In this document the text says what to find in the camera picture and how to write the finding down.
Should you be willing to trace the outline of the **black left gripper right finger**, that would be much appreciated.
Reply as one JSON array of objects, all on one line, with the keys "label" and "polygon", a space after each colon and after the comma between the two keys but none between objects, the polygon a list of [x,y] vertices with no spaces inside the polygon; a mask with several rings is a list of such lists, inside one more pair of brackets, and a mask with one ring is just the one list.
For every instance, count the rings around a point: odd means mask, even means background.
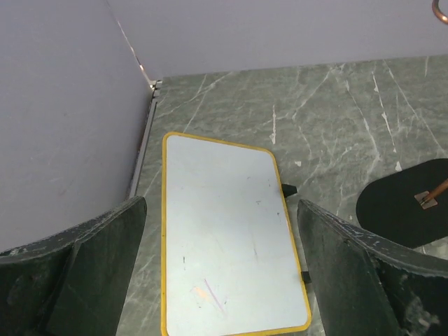
[{"label": "black left gripper right finger", "polygon": [[447,261],[352,225],[309,200],[297,224],[327,335],[446,335]]}]

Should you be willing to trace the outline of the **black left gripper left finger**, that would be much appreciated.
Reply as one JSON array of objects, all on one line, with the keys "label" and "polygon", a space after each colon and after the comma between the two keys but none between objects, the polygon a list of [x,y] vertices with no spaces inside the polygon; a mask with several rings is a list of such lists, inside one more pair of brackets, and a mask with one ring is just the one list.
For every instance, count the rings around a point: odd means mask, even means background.
[{"label": "black left gripper left finger", "polygon": [[133,197],[1,253],[1,334],[115,335],[146,214],[145,199]]}]

